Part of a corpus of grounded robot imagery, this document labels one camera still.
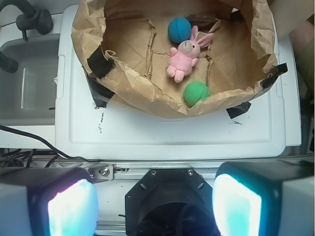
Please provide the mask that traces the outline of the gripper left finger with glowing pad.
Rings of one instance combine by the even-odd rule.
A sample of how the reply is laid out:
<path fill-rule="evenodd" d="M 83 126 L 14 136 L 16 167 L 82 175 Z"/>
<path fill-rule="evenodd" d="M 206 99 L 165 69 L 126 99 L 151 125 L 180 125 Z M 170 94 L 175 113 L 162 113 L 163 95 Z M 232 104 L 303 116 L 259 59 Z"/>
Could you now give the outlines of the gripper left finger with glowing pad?
<path fill-rule="evenodd" d="M 83 168 L 3 168 L 2 236 L 92 236 L 98 196 Z"/>

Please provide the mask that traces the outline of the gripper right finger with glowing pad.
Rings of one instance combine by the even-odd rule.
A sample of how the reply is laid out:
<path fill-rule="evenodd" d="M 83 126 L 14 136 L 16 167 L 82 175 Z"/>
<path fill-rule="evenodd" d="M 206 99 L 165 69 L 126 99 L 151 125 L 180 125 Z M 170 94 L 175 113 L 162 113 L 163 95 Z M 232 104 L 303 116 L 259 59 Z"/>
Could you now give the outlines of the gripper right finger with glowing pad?
<path fill-rule="evenodd" d="M 213 183 L 212 206 L 223 236 L 313 236 L 315 164 L 224 162 Z"/>

